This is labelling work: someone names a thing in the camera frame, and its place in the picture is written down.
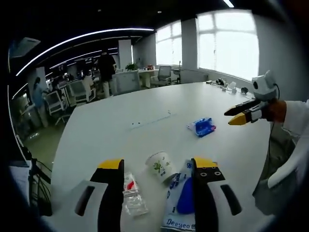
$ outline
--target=paper cup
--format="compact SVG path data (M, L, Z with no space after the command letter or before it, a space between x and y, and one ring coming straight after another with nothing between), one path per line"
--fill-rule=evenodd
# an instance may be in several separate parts
M149 170L156 175L160 183L172 178L177 173L174 165L169 159L169 155L164 151L150 156L146 161L146 165Z

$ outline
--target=ceiling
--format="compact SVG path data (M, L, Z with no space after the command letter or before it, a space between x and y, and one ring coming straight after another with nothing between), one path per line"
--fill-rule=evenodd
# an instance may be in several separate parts
M254 14L280 19L267 0L231 0L235 8L251 9ZM106 1L94 4L44 4L19 5L14 8L12 19L12 40L18 41L30 37L41 42L22 58L11 60L13 76L32 58L62 41L82 34L115 28L152 28L156 29L176 20L194 18L196 14L228 9L222 0L134 0L133 2L113 2L106 6ZM101 33L63 44L44 54L21 75L14 77L12 92L25 83L25 75L35 66L53 66L72 57L101 50L102 47L117 47L118 39L110 37L133 36L135 43L141 36L154 32L121 31Z

